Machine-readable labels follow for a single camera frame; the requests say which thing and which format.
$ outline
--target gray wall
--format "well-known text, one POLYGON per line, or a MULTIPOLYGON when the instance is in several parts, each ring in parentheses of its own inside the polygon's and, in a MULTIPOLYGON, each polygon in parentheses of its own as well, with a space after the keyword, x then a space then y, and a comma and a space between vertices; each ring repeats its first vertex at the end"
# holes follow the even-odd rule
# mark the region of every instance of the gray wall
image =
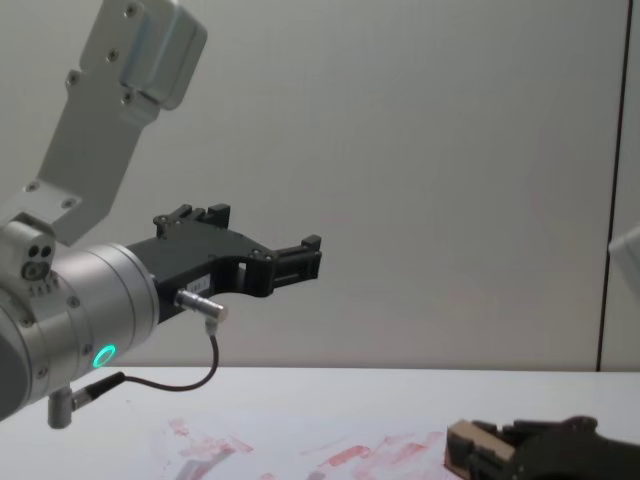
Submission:
MULTIPOLYGON (((640 11, 636 3, 632 16, 629 63, 618 189, 614 214, 614 236, 629 231, 640 221, 640 11)), ((607 292, 604 342, 604 370, 640 368, 640 303, 620 270, 612 264, 607 292)))
MULTIPOLYGON (((98 4, 0 5, 0 200, 35 174, 98 4)), ((185 202, 230 203, 273 247, 323 235, 319 281, 220 299, 227 364, 595 367, 626 2, 185 4, 210 32, 192 89, 81 244, 185 202)), ((185 315, 125 360, 209 356, 185 315)))

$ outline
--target black cable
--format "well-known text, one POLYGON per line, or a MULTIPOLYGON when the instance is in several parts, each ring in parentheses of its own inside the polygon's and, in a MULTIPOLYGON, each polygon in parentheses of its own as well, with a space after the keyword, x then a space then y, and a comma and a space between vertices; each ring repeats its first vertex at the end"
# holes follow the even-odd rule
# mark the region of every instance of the black cable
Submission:
POLYGON ((92 383, 91 385, 87 385, 83 390, 76 392, 76 395, 80 394, 79 398, 88 397, 88 401, 85 401, 80 406, 75 406, 74 410, 77 410, 87 403, 92 402, 108 391, 113 390, 118 385, 122 385, 124 382, 139 383, 140 385, 145 385, 147 387, 156 388, 158 390, 164 390, 167 392, 188 392, 202 387, 213 378, 216 371, 218 370, 218 363, 220 362, 220 348, 218 347, 218 341, 216 340, 215 335, 210 336, 209 340, 211 340, 211 346, 213 347, 213 365, 211 365, 211 370, 209 370, 207 376, 199 382, 192 385, 185 385, 183 387, 176 387, 172 385, 162 385, 161 383, 145 380, 144 378, 129 377, 122 372, 118 372, 95 383, 92 383))
POLYGON ((218 341, 214 335, 209 337, 211 340, 211 347, 213 348, 213 364, 211 365, 211 370, 207 373, 207 376, 204 377, 197 383, 191 385, 185 385, 182 387, 172 386, 172 385, 162 385, 161 383, 152 382, 150 380, 145 380, 144 378, 138 377, 130 377, 125 375, 125 382, 139 383, 140 385, 145 385, 147 387, 156 388, 158 390, 164 390, 166 392, 188 392, 191 390, 196 390, 203 385, 205 385, 209 380, 213 378, 216 371, 218 370, 218 364, 220 362, 220 348, 218 347, 218 341))

